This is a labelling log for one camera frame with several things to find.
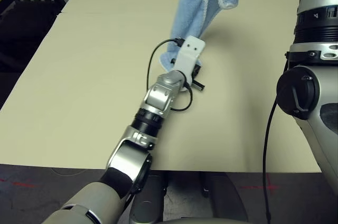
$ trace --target black wire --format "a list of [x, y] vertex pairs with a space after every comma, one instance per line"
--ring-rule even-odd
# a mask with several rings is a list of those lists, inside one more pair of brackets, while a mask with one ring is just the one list
[[174, 109], [174, 108], [171, 108], [171, 110], [173, 111], [185, 111], [187, 109], [189, 109], [189, 107], [191, 106], [191, 103], [192, 103], [192, 89], [191, 87], [189, 86], [188, 83], [185, 83], [184, 86], [187, 88], [187, 90], [189, 91], [189, 94], [190, 94], [190, 102], [188, 104], [188, 106], [186, 106], [185, 108], [183, 109]]
[[123, 208], [123, 211], [125, 211], [128, 208], [128, 206], [130, 205], [130, 203], [133, 200], [134, 196], [135, 196], [134, 194], [129, 195], [129, 197], [128, 197], [126, 203], [125, 203], [125, 206]]
[[[283, 73], [287, 70], [288, 66], [288, 61], [286, 61]], [[266, 153], [267, 153], [267, 147], [268, 147], [268, 139], [269, 139], [269, 131], [270, 131], [270, 126], [271, 126], [271, 121], [274, 116], [274, 112], [277, 106], [277, 97], [275, 98], [274, 104], [271, 108], [268, 123], [266, 126], [266, 131], [265, 131], [265, 140], [264, 140], [264, 148], [263, 148], [263, 191], [264, 191], [264, 199], [265, 199], [265, 209], [266, 209], [266, 219], [268, 224], [271, 223], [271, 213], [270, 213], [270, 207], [269, 207], [269, 199], [268, 199], [268, 192], [266, 189]]]
[[[163, 45], [163, 44], [165, 44], [165, 43], [168, 43], [168, 42], [175, 42], [175, 43], [177, 43], [177, 45], [178, 45], [179, 47], [181, 47], [181, 46], [182, 46], [182, 43], [184, 42], [184, 39], [181, 39], [181, 38], [178, 38], [178, 39], [177, 39], [177, 38], [176, 38], [176, 39], [167, 39], [167, 40], [164, 40], [163, 42], [159, 43], [159, 44], [155, 47], [155, 49], [153, 50], [153, 53], [152, 53], [152, 55], [150, 56], [150, 59], [149, 59], [148, 70], [147, 70], [147, 85], [146, 85], [146, 91], [148, 91], [148, 89], [149, 89], [149, 72], [150, 72], [150, 66], [151, 66], [151, 64], [152, 64], [152, 60], [153, 60], [154, 54], [155, 54], [156, 50], [157, 50], [161, 45]], [[191, 106], [192, 99], [193, 99], [193, 98], [192, 98], [192, 89], [191, 89], [191, 87], [189, 86], [189, 84], [187, 84], [186, 81], [185, 81], [185, 83], [184, 83], [184, 87], [187, 88], [187, 90], [189, 91], [189, 94], [190, 94], [190, 102], [189, 102], [188, 106], [186, 106], [186, 107], [183, 108], [183, 109], [175, 109], [175, 108], [171, 108], [171, 110], [173, 110], [173, 111], [185, 111], [185, 110], [189, 109], [189, 107]]]
[[160, 46], [162, 46], [162, 45], [165, 44], [165, 43], [169, 43], [169, 42], [176, 42], [176, 39], [167, 39], [167, 40], [164, 40], [163, 42], [159, 43], [159, 44], [155, 47], [155, 49], [153, 50], [153, 53], [152, 53], [152, 55], [151, 55], [151, 57], [150, 57], [150, 59], [149, 59], [149, 64], [148, 64], [148, 70], [147, 70], [147, 85], [146, 85], [146, 88], [147, 88], [147, 89], [146, 89], [146, 91], [148, 91], [148, 89], [149, 89], [149, 72], [150, 72], [150, 66], [151, 66], [151, 64], [152, 64], [153, 56], [154, 56], [156, 50], [157, 50]]

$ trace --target screw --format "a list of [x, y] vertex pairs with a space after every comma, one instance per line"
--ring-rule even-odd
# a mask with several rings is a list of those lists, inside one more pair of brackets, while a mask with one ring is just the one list
[[302, 80], [312, 80], [312, 77], [305, 75], [302, 77]]

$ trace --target red marking on floor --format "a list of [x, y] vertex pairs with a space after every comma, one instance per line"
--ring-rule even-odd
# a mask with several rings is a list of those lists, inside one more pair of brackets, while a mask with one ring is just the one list
[[[270, 174], [269, 173], [266, 174], [266, 179], [268, 180], [268, 187], [271, 186]], [[272, 196], [273, 192], [274, 192], [273, 189], [269, 189], [269, 191], [270, 191], [270, 195]]]
[[27, 187], [27, 188], [35, 187], [34, 184], [28, 184], [28, 183], [12, 182], [12, 184], [15, 185], [15, 186], [22, 186], [22, 187]]
[[[271, 185], [270, 181], [270, 174], [266, 174], [266, 179], [268, 180], [268, 186], [266, 186], [266, 189], [270, 191], [270, 194], [272, 195], [274, 190], [279, 189], [280, 186], [278, 185]], [[263, 189], [263, 186], [241, 186], [241, 189]]]

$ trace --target gray robot arm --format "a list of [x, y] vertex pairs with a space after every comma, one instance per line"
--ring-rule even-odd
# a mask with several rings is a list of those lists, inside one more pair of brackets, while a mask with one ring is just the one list
[[299, 0], [277, 103], [302, 129], [338, 194], [338, 0]]
[[152, 85], [131, 125], [108, 160], [98, 182], [90, 183], [44, 224], [117, 223], [127, 198], [142, 190], [152, 163], [157, 133], [182, 88], [192, 83], [191, 74], [204, 42], [189, 36], [183, 43], [172, 71], [160, 75]]
[[[286, 54], [288, 70], [277, 84], [277, 103], [296, 119], [338, 194], [338, 0], [300, 0], [297, 14], [295, 41]], [[203, 47], [198, 53], [188, 52], [190, 56], [185, 53], [178, 69], [159, 76], [113, 151], [103, 177], [84, 187], [44, 224], [118, 221], [128, 196], [142, 189], [152, 162], [149, 150], [175, 97], [190, 81], [188, 71]]]

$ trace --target light blue cloth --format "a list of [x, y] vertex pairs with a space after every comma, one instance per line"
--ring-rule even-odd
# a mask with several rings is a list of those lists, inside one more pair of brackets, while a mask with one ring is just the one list
[[[171, 38], [199, 38], [221, 9], [236, 7], [238, 0], [180, 0], [171, 31]], [[169, 43], [167, 52], [160, 57], [161, 65], [167, 71], [173, 67], [172, 58], [177, 57], [179, 48]]]

